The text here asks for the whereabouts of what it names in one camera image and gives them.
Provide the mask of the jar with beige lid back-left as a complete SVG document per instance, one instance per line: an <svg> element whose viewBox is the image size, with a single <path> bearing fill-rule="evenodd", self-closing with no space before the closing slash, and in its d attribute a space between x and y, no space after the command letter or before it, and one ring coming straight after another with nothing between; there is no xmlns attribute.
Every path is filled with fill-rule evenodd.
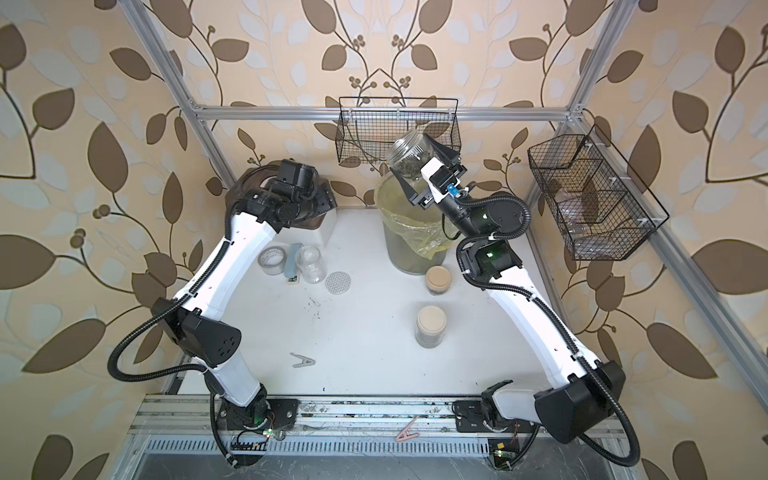
<svg viewBox="0 0 768 480"><path fill-rule="evenodd" d="M397 139L385 155L389 169L406 180L422 178L421 169L436 157L431 140L422 132L413 130Z"/></svg>

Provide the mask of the clear jar with tea leaves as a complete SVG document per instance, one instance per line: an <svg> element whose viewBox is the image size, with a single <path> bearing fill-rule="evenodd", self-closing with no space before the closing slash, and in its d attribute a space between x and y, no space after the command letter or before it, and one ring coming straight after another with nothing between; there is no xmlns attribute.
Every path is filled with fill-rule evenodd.
<svg viewBox="0 0 768 480"><path fill-rule="evenodd" d="M296 254L296 265L302 278L309 284L318 284L327 276L321 251L313 245L304 245Z"/></svg>

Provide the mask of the patterned white jar lid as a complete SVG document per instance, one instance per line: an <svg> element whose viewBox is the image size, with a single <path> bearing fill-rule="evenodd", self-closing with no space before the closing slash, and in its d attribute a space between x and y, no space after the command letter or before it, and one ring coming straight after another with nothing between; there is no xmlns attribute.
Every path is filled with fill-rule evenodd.
<svg viewBox="0 0 768 480"><path fill-rule="evenodd" d="M342 271L330 273L325 279L325 287L331 295L342 295L351 287L351 276Z"/></svg>

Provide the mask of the jar with beige lid front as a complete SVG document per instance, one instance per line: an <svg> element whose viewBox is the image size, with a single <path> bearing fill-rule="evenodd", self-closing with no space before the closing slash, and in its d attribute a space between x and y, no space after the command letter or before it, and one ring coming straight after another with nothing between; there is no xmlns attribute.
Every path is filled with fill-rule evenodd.
<svg viewBox="0 0 768 480"><path fill-rule="evenodd" d="M423 348L435 348L441 343L446 328L447 315L444 310L435 305L427 305L418 312L415 338Z"/></svg>

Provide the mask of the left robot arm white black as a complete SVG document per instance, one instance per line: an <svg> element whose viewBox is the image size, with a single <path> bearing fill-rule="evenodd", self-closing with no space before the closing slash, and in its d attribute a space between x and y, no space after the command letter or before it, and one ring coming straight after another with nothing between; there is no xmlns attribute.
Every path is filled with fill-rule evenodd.
<svg viewBox="0 0 768 480"><path fill-rule="evenodd" d="M248 169L225 195L224 235L215 251L172 299L152 304L151 319L110 354L108 373L121 382L144 382L197 371L229 419L247 429L272 427L275 415L267 390L238 351L242 333L222 317L239 282L278 233L336 206L329 182L312 166L282 160ZM162 327L190 362L145 374L122 371L118 361L124 350L155 326Z"/></svg>

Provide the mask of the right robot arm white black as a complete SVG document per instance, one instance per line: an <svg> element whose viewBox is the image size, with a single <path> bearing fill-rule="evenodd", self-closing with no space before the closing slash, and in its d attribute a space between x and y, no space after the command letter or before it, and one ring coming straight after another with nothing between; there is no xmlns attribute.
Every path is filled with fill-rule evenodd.
<svg viewBox="0 0 768 480"><path fill-rule="evenodd" d="M521 198L501 192L475 199L461 183L457 151L417 130L395 140L385 161L414 206L435 206L462 239L456 259L464 280L489 295L511 318L544 369L540 391L502 381L481 395L477 419L503 432L527 422L560 443L580 439L609 462L633 467L641 447L619 397L626 376L615 361L589 350L540 295L510 242L530 227Z"/></svg>

